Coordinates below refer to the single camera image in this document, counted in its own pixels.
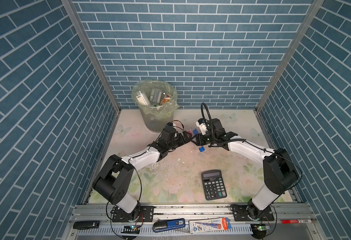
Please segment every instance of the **calculator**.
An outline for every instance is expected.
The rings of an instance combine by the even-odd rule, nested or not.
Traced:
[[[206,200],[221,199],[226,197],[226,188],[223,183],[221,170],[202,172],[201,176]]]

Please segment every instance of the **floral tablecloth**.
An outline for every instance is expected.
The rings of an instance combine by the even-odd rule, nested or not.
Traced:
[[[210,110],[212,118],[220,119],[226,132],[232,131],[248,141],[268,146],[261,128],[252,110]],[[201,118],[196,109],[182,109],[174,112],[174,120],[179,120],[185,129],[196,128],[195,122]],[[144,149],[153,142],[159,133],[149,131],[143,122],[139,110],[124,109],[117,122],[106,159],[116,154],[126,156]],[[223,148],[209,148],[200,152],[198,146],[188,143],[169,152],[159,162],[148,165],[138,171],[142,180],[141,202],[248,202],[263,185],[263,168],[250,159]],[[226,186],[227,197],[217,200],[205,199],[201,172],[219,169]],[[140,184],[134,173],[130,181],[129,192],[138,199]],[[291,202],[288,193],[277,202]],[[106,203],[100,194],[93,190],[90,203]]]

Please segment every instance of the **trash can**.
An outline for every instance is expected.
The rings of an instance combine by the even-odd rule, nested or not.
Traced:
[[[177,91],[164,81],[140,81],[133,86],[131,97],[138,105],[146,127],[153,132],[161,132],[173,120],[173,111],[179,108]]]

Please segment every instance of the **brick wall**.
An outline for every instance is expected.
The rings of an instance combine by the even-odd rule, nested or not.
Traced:
[[[351,239],[351,0],[325,0],[261,114],[326,237]]]
[[[115,117],[60,0],[0,0],[0,239],[61,237]]]
[[[254,108],[312,0],[74,0],[123,108],[142,79],[178,103]]]

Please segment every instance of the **black mounting plate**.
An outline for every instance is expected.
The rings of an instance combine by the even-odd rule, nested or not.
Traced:
[[[248,207],[248,205],[238,205],[238,204],[231,204],[230,205],[230,209],[233,211],[234,220],[236,222],[255,221],[254,219],[251,219],[248,216],[247,207]],[[274,215],[273,215],[273,212],[271,211],[270,206],[265,208],[263,220],[264,221],[269,220],[269,222],[274,221]]]
[[[125,215],[125,211],[119,208],[116,208],[114,210],[113,214],[113,222],[128,222],[128,220],[123,218],[123,215]],[[138,214],[138,219],[136,220],[137,223],[139,224],[142,222],[142,214],[144,217],[144,222],[152,222],[153,221],[153,214],[154,214],[154,206],[140,206],[139,207],[139,214]]]

